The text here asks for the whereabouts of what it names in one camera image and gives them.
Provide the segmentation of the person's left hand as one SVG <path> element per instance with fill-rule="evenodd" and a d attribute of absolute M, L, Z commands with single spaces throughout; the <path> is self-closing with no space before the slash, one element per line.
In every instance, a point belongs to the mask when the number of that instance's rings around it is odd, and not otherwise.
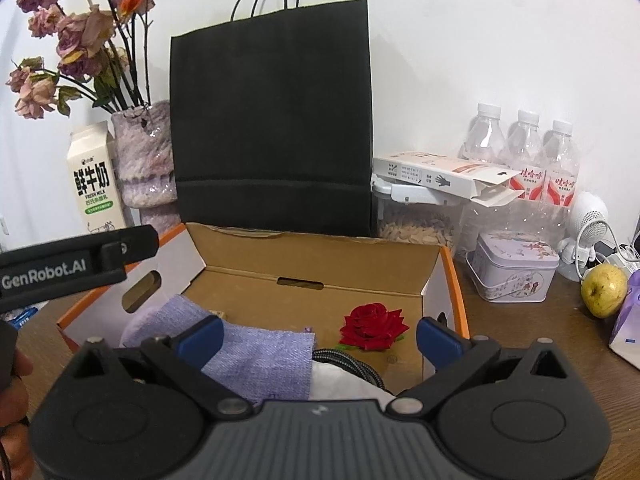
<path fill-rule="evenodd" d="M 6 453 L 6 460 L 1 462 L 1 472 L 6 476 L 7 469 L 12 479 L 29 479 L 35 469 L 28 428 L 22 423 L 29 406 L 22 377 L 32 374 L 33 369 L 32 361 L 20 350 L 15 350 L 14 376 L 9 387 L 1 393 L 1 444 Z"/>

